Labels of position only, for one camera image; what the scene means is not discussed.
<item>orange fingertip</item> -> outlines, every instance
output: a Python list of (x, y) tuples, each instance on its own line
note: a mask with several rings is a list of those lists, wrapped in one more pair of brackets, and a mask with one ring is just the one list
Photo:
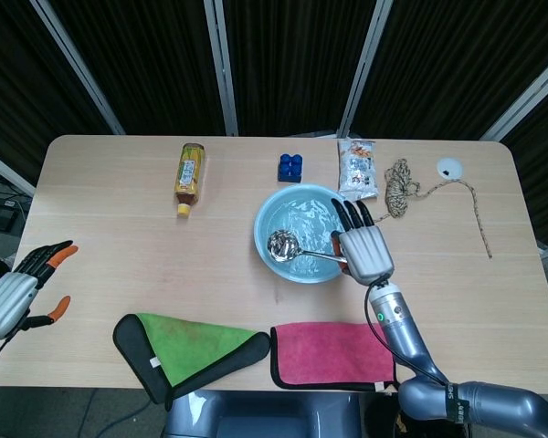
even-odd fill
[(51, 313), (48, 314), (48, 317), (53, 319), (54, 322), (57, 322), (59, 318), (65, 315), (65, 312), (67, 311), (67, 308), (69, 307), (70, 302), (71, 302), (71, 297), (69, 295), (65, 295), (58, 302), (55, 310), (53, 310)]
[(79, 251), (76, 245), (68, 246), (65, 249), (61, 249), (58, 253), (48, 259), (47, 265), (54, 267), (55, 269), (65, 261), (67, 257), (73, 256)]

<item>twine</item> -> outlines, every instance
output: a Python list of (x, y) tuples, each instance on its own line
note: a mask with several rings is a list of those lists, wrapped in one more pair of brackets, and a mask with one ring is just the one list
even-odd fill
[(408, 209), (408, 198), (414, 196), (419, 199), (427, 198), (432, 192), (449, 185), (452, 183), (463, 184), (471, 192), (473, 197), (473, 211), (475, 212), (475, 219), (477, 220), (477, 226), (479, 227), (479, 232), (481, 234), (481, 239), (485, 245), (485, 251), (489, 258), (493, 258), (491, 253), (490, 244), (485, 236), (485, 231), (483, 231), (483, 223), (479, 215), (479, 206), (477, 205), (477, 192), (475, 188), (463, 180), (445, 180), (438, 183), (425, 193), (420, 193), (420, 183), (413, 182), (410, 177), (410, 168), (406, 162), (406, 158), (401, 158), (395, 162), (394, 166), (390, 167), (384, 174), (385, 177), (385, 205), (387, 206), (387, 214), (374, 219), (377, 223), (382, 222), (387, 217), (402, 217)]

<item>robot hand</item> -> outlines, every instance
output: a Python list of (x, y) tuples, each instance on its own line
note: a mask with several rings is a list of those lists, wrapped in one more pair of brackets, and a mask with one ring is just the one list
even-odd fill
[(5, 340), (2, 347), (19, 330), (47, 326), (63, 316), (70, 297), (63, 297), (48, 315), (29, 317), (28, 313), (38, 290), (57, 267), (77, 251), (78, 248), (70, 240), (42, 246), (27, 255), (14, 272), (8, 272), (0, 278), (0, 340)]
[(349, 201), (344, 201), (344, 207), (336, 199), (332, 199), (332, 204), (345, 230), (332, 233), (335, 254), (347, 259), (347, 264), (340, 264), (342, 271), (364, 286), (389, 278), (394, 273), (394, 262), (365, 204), (357, 201), (361, 215)]

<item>dark fabric backdrop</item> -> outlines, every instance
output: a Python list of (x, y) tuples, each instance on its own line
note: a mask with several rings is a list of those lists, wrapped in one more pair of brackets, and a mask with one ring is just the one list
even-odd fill
[(225, 133), (201, 0), (51, 0), (127, 134)]
[(352, 131), (477, 140), (547, 66), (548, 0), (398, 0)]
[(337, 130), (374, 5), (225, 0), (239, 134)]
[(502, 142), (513, 153), (536, 238), (548, 245), (548, 96)]
[(62, 134), (109, 134), (28, 1), (0, 1), (0, 160), (36, 183)]

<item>wooden table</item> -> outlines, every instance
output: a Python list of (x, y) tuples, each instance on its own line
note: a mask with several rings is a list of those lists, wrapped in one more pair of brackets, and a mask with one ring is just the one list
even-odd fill
[[(201, 200), (176, 219), (184, 143), (205, 145)], [(65, 136), (51, 144), (18, 260), (74, 239), (79, 252), (49, 280), (34, 314), (72, 295), (55, 326), (21, 333), (0, 356), (0, 385), (140, 388), (111, 333), (127, 313), (268, 331), (293, 321), (363, 322), (364, 288), (347, 276), (322, 285), (283, 280), (254, 247), (254, 216), (287, 184), (279, 156), (300, 153), (306, 183), (336, 188), (336, 140)], [(438, 159), (462, 161), (490, 240), (489, 260), (470, 194), (451, 184), (381, 223), (405, 294), (437, 365), (453, 381), (548, 393), (548, 286), (509, 151), (494, 142), (376, 142), (378, 175), (406, 157), (413, 178), (437, 183)], [(381, 189), (385, 188), (383, 179)], [(374, 216), (383, 198), (368, 203)], [(269, 359), (211, 385), (276, 390)]]

